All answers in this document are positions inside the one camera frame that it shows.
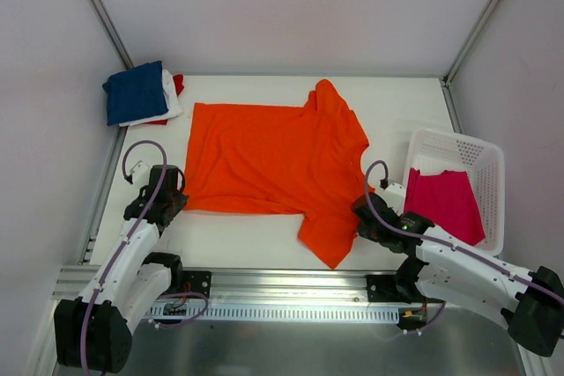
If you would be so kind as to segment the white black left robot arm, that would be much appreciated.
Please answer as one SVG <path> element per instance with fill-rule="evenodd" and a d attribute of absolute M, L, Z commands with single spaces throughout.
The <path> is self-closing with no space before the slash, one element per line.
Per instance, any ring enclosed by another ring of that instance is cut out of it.
<path fill-rule="evenodd" d="M 120 372 L 132 337 L 152 303 L 182 291 L 182 259 L 154 251 L 188 202 L 177 166 L 154 166 L 149 181 L 123 213 L 118 240 L 95 276 L 75 299 L 54 312 L 56 360 L 60 365 Z"/>

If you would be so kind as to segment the orange t shirt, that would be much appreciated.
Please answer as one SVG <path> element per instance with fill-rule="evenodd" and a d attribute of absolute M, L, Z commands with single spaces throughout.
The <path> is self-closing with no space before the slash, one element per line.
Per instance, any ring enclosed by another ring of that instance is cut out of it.
<path fill-rule="evenodd" d="M 301 107 L 194 106 L 186 210 L 301 215 L 298 239 L 335 269 L 350 253 L 369 146 L 357 115 L 327 79 Z"/>

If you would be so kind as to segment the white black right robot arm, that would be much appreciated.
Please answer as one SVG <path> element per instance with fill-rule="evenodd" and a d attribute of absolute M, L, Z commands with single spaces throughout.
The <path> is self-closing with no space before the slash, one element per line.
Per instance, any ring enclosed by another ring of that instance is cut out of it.
<path fill-rule="evenodd" d="M 378 195 L 352 204 L 358 234 L 405 259 L 389 296 L 462 307 L 497 324 L 524 349 L 549 358 L 563 337 L 563 283 L 553 270 L 504 262 L 414 212 L 398 215 Z"/>

